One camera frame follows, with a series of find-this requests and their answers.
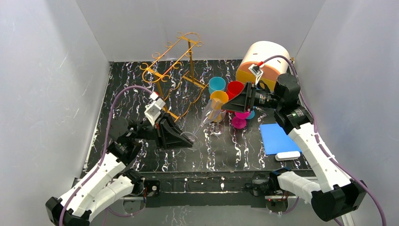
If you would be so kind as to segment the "teal blue wine glass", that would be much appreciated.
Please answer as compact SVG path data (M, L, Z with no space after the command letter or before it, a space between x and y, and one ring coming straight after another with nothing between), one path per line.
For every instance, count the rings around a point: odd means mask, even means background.
M254 116L255 116L255 111L254 111L254 109L253 109L253 110L250 112L250 114L248 115L247 120L250 120L250 119L254 118Z

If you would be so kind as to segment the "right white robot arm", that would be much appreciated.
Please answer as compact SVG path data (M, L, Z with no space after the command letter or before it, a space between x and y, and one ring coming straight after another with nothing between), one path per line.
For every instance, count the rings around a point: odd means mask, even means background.
M243 90L222 106L223 110L244 113L253 107L274 110L274 118L296 143L310 164L318 182L309 181L287 167L272 171L266 183L247 185L269 193L278 190L294 193L310 203L316 215L327 222L355 211L366 191L332 163L333 157L320 148L321 138L314 132L311 114L300 105L298 79L289 73L278 76L274 90L261 89L248 82Z

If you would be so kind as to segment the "red wine glass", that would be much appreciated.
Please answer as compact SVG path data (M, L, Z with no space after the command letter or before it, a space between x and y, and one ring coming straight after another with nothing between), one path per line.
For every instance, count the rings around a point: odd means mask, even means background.
M245 85L240 81L231 81L227 85L227 95L230 99L235 98L244 89Z

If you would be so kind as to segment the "clear wine glass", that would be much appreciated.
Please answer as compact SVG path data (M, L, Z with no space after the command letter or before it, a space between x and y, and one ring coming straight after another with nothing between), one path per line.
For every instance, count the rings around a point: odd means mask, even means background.
M226 111L221 111L213 121L211 126L211 134L215 136L219 136L224 132L224 125L222 124L226 115Z
M199 150L200 149L201 143L200 143L200 140L199 140L197 134L200 132L200 130L203 127L208 126L210 123L213 122L214 119L211 118L210 115L211 115L211 103L209 100L202 112L199 126L193 132L182 132L181 133L181 135L183 137L187 137L189 139L189 141L192 143L192 146L189 147L188 149L190 149L190 150Z

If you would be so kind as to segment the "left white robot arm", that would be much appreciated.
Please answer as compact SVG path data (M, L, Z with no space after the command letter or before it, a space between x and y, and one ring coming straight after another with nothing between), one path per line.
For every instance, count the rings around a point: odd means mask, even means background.
M161 113L155 124L112 119L108 137L105 155L96 166L61 197L47 200L48 217L55 226L88 226L118 199L146 196L150 185L129 167L142 149L139 139L154 140L156 147L164 150L194 147L191 133L181 131L169 113Z

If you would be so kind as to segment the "magenta wine glass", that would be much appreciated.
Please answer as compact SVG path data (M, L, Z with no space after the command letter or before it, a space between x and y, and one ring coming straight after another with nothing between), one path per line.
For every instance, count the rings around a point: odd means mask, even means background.
M236 129L243 129L247 124L247 117L250 115L250 112L235 112L235 116L233 117L231 124Z

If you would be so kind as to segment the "yellow wine glass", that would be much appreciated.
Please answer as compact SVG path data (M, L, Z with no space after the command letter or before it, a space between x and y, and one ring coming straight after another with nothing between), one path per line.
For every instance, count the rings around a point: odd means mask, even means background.
M210 96L211 115L213 122L220 122L224 119L226 111L222 110L222 105L227 103L229 97L224 91L215 91Z

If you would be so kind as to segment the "light blue wine glass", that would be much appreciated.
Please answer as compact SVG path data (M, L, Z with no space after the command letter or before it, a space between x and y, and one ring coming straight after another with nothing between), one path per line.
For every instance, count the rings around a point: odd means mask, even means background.
M222 77L213 77L209 80L209 93L210 95L215 91L224 91L226 88L226 82Z

